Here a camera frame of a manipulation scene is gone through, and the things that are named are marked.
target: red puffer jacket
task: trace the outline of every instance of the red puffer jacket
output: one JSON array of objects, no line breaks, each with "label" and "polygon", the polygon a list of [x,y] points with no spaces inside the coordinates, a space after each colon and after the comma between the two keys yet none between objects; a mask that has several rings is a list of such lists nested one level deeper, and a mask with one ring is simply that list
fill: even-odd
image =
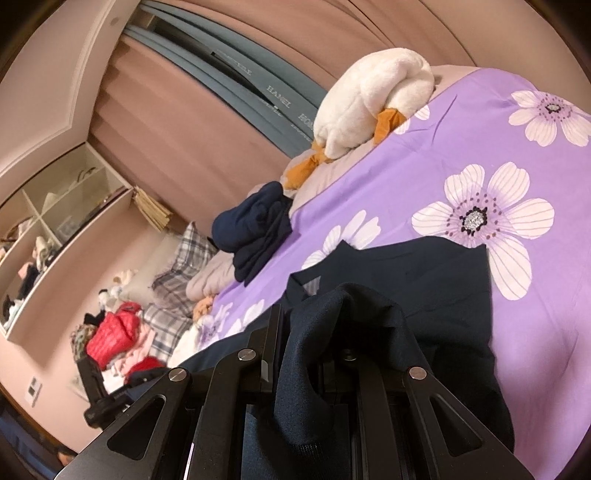
[{"label": "red puffer jacket", "polygon": [[138,303],[128,301],[117,312],[106,314],[94,337],[86,345],[86,353],[99,364],[101,370],[107,367],[115,355],[135,345],[140,323],[136,313],[141,309]]}]

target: dark blue fabric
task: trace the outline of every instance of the dark blue fabric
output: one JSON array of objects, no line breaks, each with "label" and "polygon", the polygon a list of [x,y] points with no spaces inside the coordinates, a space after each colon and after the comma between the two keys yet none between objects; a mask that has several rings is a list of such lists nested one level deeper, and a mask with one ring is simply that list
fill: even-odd
[{"label": "dark blue fabric", "polygon": [[[310,297],[303,285],[320,278]],[[381,365],[419,365],[513,450],[511,417],[494,376],[491,284],[484,246],[443,238],[357,251],[341,242],[317,265],[291,275],[280,303],[288,339],[275,399],[246,417],[243,480],[344,479],[349,451],[346,419],[319,397],[308,377],[327,348],[353,348]],[[213,367],[265,326],[216,342],[183,367]]]},{"label": "dark blue fabric", "polygon": [[281,183],[272,181],[213,221],[213,242],[234,254],[236,281],[248,285],[289,236],[292,202]]},{"label": "dark blue fabric", "polygon": [[283,187],[271,181],[240,205],[220,213],[213,221],[212,238],[220,250],[236,253],[254,240],[264,237],[283,210]]}]

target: pink wall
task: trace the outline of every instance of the pink wall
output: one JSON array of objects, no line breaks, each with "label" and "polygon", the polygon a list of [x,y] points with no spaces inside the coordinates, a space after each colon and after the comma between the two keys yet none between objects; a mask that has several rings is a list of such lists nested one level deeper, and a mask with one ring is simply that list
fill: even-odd
[{"label": "pink wall", "polygon": [[[161,234],[131,207],[96,238],[76,270],[55,286],[45,314],[32,324],[23,347],[0,337],[0,382],[31,417],[59,441],[82,450],[99,430],[82,416],[88,403],[68,387],[77,369],[72,360],[70,332],[86,312],[98,312],[97,293],[114,274],[139,268],[158,245]],[[24,400],[35,375],[43,383],[34,408]]]}]

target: stuffed goose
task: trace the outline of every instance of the stuffed goose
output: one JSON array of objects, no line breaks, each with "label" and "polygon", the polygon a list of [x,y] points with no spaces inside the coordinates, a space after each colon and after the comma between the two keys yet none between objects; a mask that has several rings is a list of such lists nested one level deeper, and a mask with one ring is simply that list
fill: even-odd
[{"label": "stuffed goose", "polygon": [[389,48],[349,67],[326,94],[314,120],[316,153],[286,173],[295,190],[323,162],[337,160],[367,142],[374,144],[425,106],[433,94],[431,67],[418,53]]}]

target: white shelf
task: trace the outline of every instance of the white shelf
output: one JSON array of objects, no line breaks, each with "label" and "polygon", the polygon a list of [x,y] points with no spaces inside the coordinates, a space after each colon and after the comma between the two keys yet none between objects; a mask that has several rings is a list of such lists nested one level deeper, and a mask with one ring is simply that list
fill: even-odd
[{"label": "white shelf", "polygon": [[37,216],[37,212],[24,191],[19,190],[0,207],[0,237],[4,237],[13,226],[31,216]]},{"label": "white shelf", "polygon": [[[56,285],[59,285],[60,279],[72,274],[72,268],[77,260],[88,253],[87,246],[89,243],[95,241],[97,236],[112,227],[114,220],[129,208],[132,194],[132,190],[127,190],[115,199],[76,235],[75,241],[64,247],[23,302],[12,325],[5,332],[8,340],[20,343],[27,332],[30,331],[31,325],[43,317],[43,308],[55,290]],[[41,222],[36,223],[36,225],[39,225],[41,229],[43,228]]]},{"label": "white shelf", "polygon": [[[126,191],[111,200],[121,187]],[[48,193],[52,194],[50,202]],[[24,219],[33,219],[28,230],[0,261],[2,302],[7,295],[15,299],[22,284],[18,272],[25,263],[34,261],[33,248],[38,236],[61,248],[57,258],[23,299],[8,331],[0,326],[0,335],[14,341],[26,331],[24,326],[43,316],[42,299],[48,299],[49,292],[59,284],[60,276],[67,275],[68,268],[73,268],[72,259],[84,253],[85,246],[89,245],[87,239],[96,238],[98,229],[111,222],[113,214],[127,208],[131,196],[129,184],[90,145],[83,144],[41,170],[0,207],[0,236]],[[106,199],[111,203],[105,206]],[[6,323],[8,319],[0,314],[0,323]]]}]

